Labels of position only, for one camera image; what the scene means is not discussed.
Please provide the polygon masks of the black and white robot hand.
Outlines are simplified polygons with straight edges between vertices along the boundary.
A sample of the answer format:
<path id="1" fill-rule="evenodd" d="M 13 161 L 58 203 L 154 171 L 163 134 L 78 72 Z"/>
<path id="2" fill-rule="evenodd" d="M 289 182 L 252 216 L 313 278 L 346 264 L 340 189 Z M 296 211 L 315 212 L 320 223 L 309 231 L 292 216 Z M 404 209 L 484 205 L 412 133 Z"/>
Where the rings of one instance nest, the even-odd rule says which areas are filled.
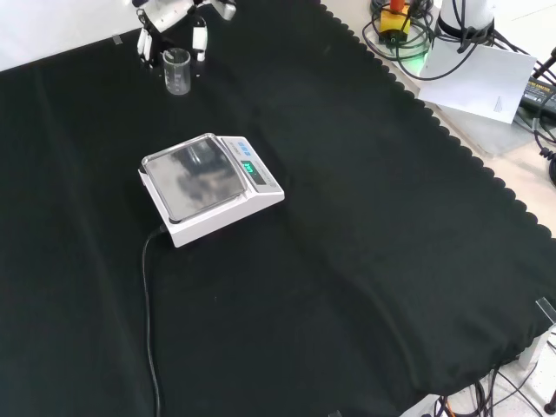
<path id="1" fill-rule="evenodd" d="M 132 1 L 136 15 L 142 26 L 137 40 L 137 55 L 142 64 L 151 69 L 162 64 L 162 53 L 178 48 L 166 32 L 185 24 L 192 29 L 191 46 L 186 50 L 194 64 L 203 65 L 208 48 L 209 31 L 199 9 L 212 6 L 221 18 L 230 21 L 236 13 L 235 1 Z"/>

